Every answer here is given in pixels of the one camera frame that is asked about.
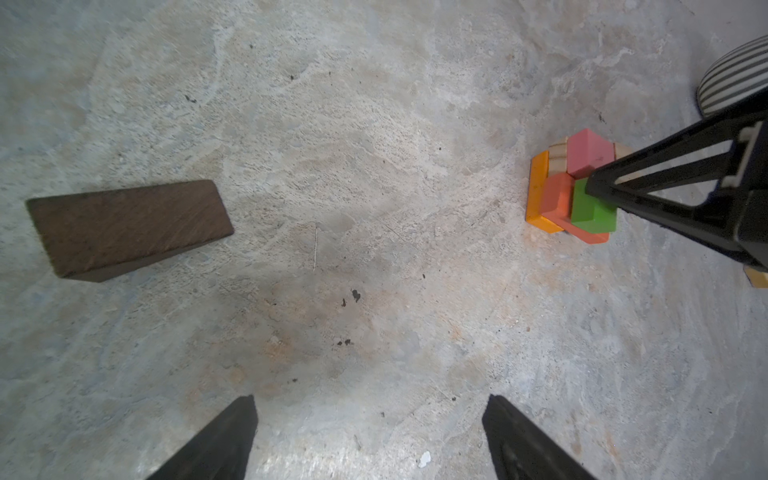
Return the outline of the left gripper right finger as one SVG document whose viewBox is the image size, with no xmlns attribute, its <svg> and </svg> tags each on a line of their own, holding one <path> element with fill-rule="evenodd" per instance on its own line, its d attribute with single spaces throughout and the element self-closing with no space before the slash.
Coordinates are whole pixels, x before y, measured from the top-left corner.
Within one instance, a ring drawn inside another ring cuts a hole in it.
<svg viewBox="0 0 768 480">
<path fill-rule="evenodd" d="M 498 479 L 595 480 L 503 396 L 489 396 L 482 425 Z"/>
</svg>

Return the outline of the red wooden block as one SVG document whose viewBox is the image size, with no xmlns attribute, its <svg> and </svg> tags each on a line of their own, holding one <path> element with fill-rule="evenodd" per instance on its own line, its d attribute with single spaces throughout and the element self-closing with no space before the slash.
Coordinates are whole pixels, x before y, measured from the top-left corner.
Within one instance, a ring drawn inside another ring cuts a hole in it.
<svg viewBox="0 0 768 480">
<path fill-rule="evenodd" d="M 567 173 L 548 177 L 544 183 L 540 203 L 541 215 L 587 244 L 607 243 L 610 239 L 609 233 L 589 233 L 571 223 L 574 186 L 575 180 Z"/>
</svg>

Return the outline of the dark brown flat block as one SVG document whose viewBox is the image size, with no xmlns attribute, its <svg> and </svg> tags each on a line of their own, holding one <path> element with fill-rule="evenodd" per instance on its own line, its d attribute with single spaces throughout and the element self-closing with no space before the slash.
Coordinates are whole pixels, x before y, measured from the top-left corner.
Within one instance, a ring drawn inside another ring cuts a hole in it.
<svg viewBox="0 0 768 480">
<path fill-rule="evenodd" d="M 234 234 L 215 183 L 195 180 L 25 202 L 54 273 L 103 282 Z"/>
</svg>

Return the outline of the yellow supermarket wooden block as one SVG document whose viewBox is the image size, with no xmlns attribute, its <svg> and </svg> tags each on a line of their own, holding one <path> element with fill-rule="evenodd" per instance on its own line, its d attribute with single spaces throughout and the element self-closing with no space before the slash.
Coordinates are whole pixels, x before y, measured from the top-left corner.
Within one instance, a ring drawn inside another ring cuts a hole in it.
<svg viewBox="0 0 768 480">
<path fill-rule="evenodd" d="M 525 220 L 530 225 L 549 233 L 558 233 L 562 228 L 545 218 L 540 212 L 541 199 L 548 177 L 549 152 L 543 151 L 532 158 L 528 183 Z"/>
</svg>

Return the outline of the small natural wood block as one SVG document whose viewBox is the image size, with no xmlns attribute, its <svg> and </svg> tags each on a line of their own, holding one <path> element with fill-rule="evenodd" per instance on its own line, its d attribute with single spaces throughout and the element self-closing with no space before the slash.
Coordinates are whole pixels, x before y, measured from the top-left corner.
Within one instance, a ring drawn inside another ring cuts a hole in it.
<svg viewBox="0 0 768 480">
<path fill-rule="evenodd" d="M 762 272 L 749 266 L 745 266 L 743 270 L 753 288 L 757 288 L 757 289 L 768 288 L 767 272 Z"/>
</svg>

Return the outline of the striped ceramic mug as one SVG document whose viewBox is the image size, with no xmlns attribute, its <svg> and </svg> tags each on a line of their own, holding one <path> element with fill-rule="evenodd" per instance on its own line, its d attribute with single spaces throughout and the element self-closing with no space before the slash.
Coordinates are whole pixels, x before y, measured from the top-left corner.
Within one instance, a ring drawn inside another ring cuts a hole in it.
<svg viewBox="0 0 768 480">
<path fill-rule="evenodd" d="M 751 40 L 718 59 L 696 89 L 699 113 L 715 113 L 767 89 L 767 36 Z"/>
</svg>

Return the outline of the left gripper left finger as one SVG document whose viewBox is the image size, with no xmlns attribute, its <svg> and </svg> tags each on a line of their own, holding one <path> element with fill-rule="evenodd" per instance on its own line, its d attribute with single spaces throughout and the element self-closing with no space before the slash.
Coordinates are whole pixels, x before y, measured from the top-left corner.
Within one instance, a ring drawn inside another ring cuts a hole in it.
<svg viewBox="0 0 768 480">
<path fill-rule="evenodd" d="M 254 396 L 240 396 L 148 479 L 243 480 L 257 426 Z"/>
</svg>

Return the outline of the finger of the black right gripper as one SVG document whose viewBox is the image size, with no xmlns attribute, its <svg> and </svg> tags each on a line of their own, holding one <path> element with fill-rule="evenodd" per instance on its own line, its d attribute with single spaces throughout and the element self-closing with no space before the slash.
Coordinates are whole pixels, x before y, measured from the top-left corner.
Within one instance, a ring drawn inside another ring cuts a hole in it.
<svg viewBox="0 0 768 480">
<path fill-rule="evenodd" d="M 767 92 L 705 118 L 674 135 L 589 175 L 586 192 L 628 213 L 701 240 L 733 240 L 727 231 L 730 199 L 718 192 L 729 151 L 739 132 L 767 122 Z M 707 181 L 716 183 L 707 199 L 686 205 L 657 192 Z"/>
</svg>

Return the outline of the natural wood grooved block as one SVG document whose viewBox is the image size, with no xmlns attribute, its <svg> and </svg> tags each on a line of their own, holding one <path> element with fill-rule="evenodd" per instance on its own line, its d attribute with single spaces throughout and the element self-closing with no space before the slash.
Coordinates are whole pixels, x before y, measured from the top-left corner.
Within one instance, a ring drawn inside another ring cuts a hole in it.
<svg viewBox="0 0 768 480">
<path fill-rule="evenodd" d="M 564 173 L 567 170 L 567 137 L 551 144 L 548 148 L 548 176 Z M 634 150 L 621 143 L 614 143 L 615 159 L 621 159 L 634 152 Z"/>
</svg>

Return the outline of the pink wooden block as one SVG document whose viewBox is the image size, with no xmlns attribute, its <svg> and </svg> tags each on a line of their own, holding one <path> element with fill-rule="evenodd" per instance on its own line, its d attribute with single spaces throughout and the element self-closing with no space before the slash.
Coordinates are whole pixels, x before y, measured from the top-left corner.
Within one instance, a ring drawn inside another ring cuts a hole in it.
<svg viewBox="0 0 768 480">
<path fill-rule="evenodd" d="M 586 178 L 615 159 L 614 144 L 588 128 L 567 140 L 567 173 L 574 179 Z"/>
</svg>

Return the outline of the green wooden cube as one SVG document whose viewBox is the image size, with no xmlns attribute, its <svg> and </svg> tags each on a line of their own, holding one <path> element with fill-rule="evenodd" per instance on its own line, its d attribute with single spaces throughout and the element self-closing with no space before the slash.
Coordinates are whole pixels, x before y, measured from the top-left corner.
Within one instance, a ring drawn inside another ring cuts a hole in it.
<svg viewBox="0 0 768 480">
<path fill-rule="evenodd" d="M 617 228 L 617 207 L 586 192 L 587 179 L 574 183 L 571 224 L 591 234 L 608 234 Z"/>
</svg>

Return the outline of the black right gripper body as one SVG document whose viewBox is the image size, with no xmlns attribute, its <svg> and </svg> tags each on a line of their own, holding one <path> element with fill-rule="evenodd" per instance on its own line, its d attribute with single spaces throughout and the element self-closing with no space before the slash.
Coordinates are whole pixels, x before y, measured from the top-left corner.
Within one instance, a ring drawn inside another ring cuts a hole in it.
<svg viewBox="0 0 768 480">
<path fill-rule="evenodd" d="M 727 231 L 756 270 L 767 269 L 767 122 L 743 128 L 718 192 L 730 199 Z"/>
</svg>

